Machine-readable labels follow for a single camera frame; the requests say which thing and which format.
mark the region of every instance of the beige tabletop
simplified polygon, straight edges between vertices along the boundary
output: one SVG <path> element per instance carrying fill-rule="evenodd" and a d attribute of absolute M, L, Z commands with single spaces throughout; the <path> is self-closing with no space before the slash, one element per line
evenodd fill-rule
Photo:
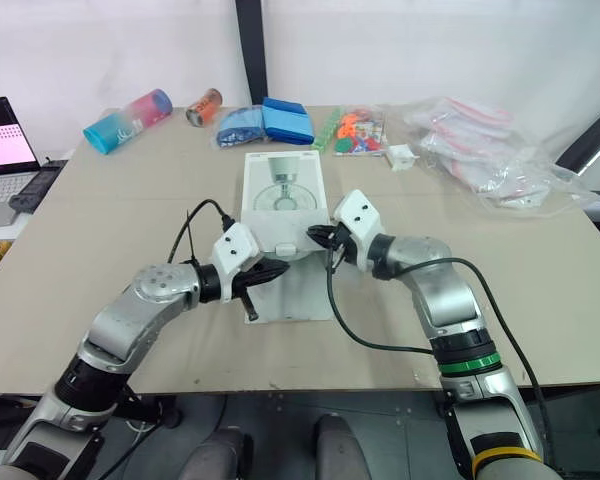
<path fill-rule="evenodd" d="M 330 111 L 310 110 L 318 128 Z M 55 381 L 98 311 L 137 270 L 166 260 L 187 209 L 212 197 L 238 214 L 245 152 L 303 148 L 218 151 L 210 135 L 176 110 L 110 155 L 78 147 L 0 263 L 0 393 L 37 394 Z M 322 168 L 330 209 L 360 188 L 388 233 L 440 238 L 478 265 L 542 384 L 600 382 L 600 234 L 582 212 L 492 216 L 448 179 L 419 166 L 394 173 L 382 158 L 326 153 Z M 213 209 L 196 218 L 199 258 L 220 233 Z M 176 259 L 186 253 L 183 244 Z M 359 335 L 428 345 L 401 284 L 352 271 L 339 277 L 338 303 Z M 479 303 L 503 361 L 528 384 L 482 294 Z M 184 313 L 163 329 L 131 386 L 144 393 L 439 387 L 431 357 L 368 350 L 334 321 L 245 325 L 243 315 L 237 301 Z"/>

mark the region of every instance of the yellow ring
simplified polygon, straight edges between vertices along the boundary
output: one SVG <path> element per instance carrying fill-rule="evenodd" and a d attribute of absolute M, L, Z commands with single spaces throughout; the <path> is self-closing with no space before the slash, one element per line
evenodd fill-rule
<path fill-rule="evenodd" d="M 484 450 L 476 455 L 471 462 L 471 470 L 473 472 L 473 478 L 476 478 L 476 473 L 478 472 L 478 467 L 482 462 L 491 457 L 499 457 L 509 455 L 512 457 L 525 457 L 530 458 L 531 460 L 537 460 L 542 463 L 542 459 L 536 452 L 533 452 L 527 448 L 522 447 L 496 447 L 490 448 L 488 450 Z"/>

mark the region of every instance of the can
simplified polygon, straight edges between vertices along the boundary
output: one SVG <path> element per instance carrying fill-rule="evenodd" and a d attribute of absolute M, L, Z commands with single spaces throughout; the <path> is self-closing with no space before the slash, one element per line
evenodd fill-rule
<path fill-rule="evenodd" d="M 215 88 L 210 88 L 200 100 L 188 107 L 185 113 L 191 125 L 204 127 L 209 124 L 220 105 L 222 95 Z"/>

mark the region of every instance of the white wall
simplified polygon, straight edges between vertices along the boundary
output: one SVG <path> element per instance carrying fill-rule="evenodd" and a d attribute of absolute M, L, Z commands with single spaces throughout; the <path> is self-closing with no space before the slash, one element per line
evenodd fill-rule
<path fill-rule="evenodd" d="M 0 96 L 36 151 L 154 88 L 184 106 L 209 87 L 249 101 L 233 0 L 0 0 Z"/>
<path fill-rule="evenodd" d="M 600 0 L 263 0 L 269 93 L 304 104 L 452 95 L 557 155 L 600 114 Z M 38 151 L 160 87 L 249 103 L 234 0 L 0 0 L 0 95 Z"/>
<path fill-rule="evenodd" d="M 269 93 L 505 108 L 556 156 L 600 115 L 600 0 L 263 0 Z"/>

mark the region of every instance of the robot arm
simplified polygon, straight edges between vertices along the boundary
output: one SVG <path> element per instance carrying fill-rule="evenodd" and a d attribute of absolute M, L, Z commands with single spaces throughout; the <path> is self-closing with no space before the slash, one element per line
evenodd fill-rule
<path fill-rule="evenodd" d="M 380 215 L 359 190 L 337 207 L 338 226 L 309 235 L 341 248 L 345 261 L 375 278 L 397 278 L 412 292 L 448 401 L 448 438 L 465 478 L 560 478 L 543 449 L 511 373 L 500 360 L 470 286 L 450 263 L 400 274 L 406 267 L 451 256 L 443 242 L 384 234 Z"/>
<path fill-rule="evenodd" d="M 257 261 L 258 256 L 248 228 L 235 223 L 214 245 L 209 265 L 167 263 L 140 270 L 96 316 L 69 366 L 17 432 L 1 462 L 10 467 L 4 472 L 15 467 L 39 479 L 86 477 L 103 444 L 101 428 L 162 327 L 198 303 L 240 297 L 248 307 L 248 286 L 288 268 L 279 260 Z"/>

